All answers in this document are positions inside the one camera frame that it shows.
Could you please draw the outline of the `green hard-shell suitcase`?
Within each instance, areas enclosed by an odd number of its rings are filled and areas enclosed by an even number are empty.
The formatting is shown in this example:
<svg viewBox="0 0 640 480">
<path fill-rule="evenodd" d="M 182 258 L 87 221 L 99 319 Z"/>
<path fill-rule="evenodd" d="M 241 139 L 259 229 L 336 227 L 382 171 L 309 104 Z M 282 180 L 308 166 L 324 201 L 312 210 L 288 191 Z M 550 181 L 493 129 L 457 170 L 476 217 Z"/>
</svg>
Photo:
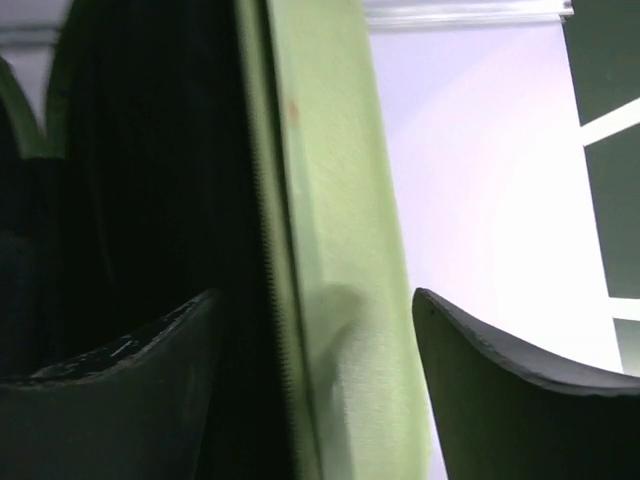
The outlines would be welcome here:
<svg viewBox="0 0 640 480">
<path fill-rule="evenodd" d="M 213 290 L 191 479 L 424 479 L 359 1 L 1 5 L 1 381 Z"/>
</svg>

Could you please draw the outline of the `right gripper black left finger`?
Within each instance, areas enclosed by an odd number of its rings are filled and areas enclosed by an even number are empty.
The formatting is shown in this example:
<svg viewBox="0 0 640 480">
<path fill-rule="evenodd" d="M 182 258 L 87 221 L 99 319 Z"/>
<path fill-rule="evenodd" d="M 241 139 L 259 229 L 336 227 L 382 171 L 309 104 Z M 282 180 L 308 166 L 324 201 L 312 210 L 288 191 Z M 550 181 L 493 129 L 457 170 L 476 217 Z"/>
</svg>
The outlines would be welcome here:
<svg viewBox="0 0 640 480">
<path fill-rule="evenodd" d="M 2 379 L 2 478 L 193 478 L 217 306 L 205 291 L 105 346 Z"/>
</svg>

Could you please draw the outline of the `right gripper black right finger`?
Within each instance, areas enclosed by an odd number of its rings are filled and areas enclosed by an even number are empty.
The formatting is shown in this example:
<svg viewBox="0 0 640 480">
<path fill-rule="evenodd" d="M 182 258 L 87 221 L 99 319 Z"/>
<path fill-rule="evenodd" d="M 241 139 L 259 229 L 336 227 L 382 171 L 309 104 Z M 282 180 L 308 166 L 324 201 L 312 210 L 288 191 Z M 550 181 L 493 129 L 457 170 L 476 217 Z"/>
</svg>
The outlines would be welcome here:
<svg viewBox="0 0 640 480">
<path fill-rule="evenodd" d="M 412 314 L 449 478 L 638 478 L 638 378 L 546 351 L 427 289 Z"/>
</svg>

